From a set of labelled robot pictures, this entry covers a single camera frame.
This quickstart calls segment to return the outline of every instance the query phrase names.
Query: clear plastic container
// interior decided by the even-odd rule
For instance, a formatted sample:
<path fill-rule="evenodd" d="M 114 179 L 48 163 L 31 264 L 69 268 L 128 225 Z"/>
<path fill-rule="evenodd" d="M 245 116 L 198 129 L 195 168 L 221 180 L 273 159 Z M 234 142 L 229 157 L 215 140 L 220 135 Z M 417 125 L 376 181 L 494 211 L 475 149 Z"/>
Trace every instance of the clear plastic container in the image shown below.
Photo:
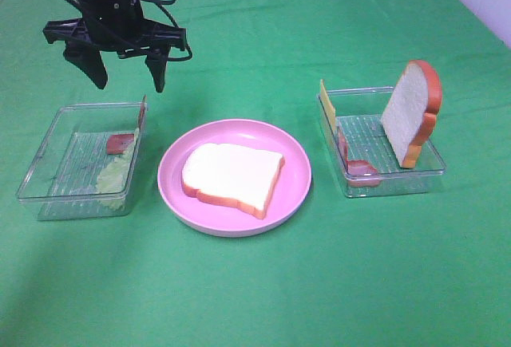
<path fill-rule="evenodd" d="M 323 134 L 347 197 L 425 193 L 442 186 L 446 164 L 431 140 L 422 145 L 415 168 L 399 166 L 380 124 L 392 91 L 390 86 L 324 89 L 327 100 L 318 95 Z"/>
<path fill-rule="evenodd" d="M 18 189 L 18 201 L 39 220 L 128 214 L 146 110 L 144 101 L 60 108 Z M 108 138 L 135 131 L 119 183 L 107 192 L 99 189 L 97 177 L 121 156 L 107 153 Z"/>

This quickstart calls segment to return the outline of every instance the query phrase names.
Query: bread slice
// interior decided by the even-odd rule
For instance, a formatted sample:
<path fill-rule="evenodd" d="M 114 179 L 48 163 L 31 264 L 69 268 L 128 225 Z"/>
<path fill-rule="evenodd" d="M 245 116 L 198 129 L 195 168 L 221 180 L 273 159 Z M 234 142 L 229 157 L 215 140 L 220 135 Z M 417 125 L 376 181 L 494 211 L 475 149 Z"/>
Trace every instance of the bread slice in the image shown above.
<path fill-rule="evenodd" d="M 184 164 L 183 191 L 199 201 L 236 207 L 263 219 L 283 165 L 284 157 L 278 152 L 202 144 Z"/>
<path fill-rule="evenodd" d="M 426 61 L 412 60 L 403 71 L 383 111 L 381 122 L 402 168 L 414 168 L 422 145 L 437 123 L 442 85 Z"/>

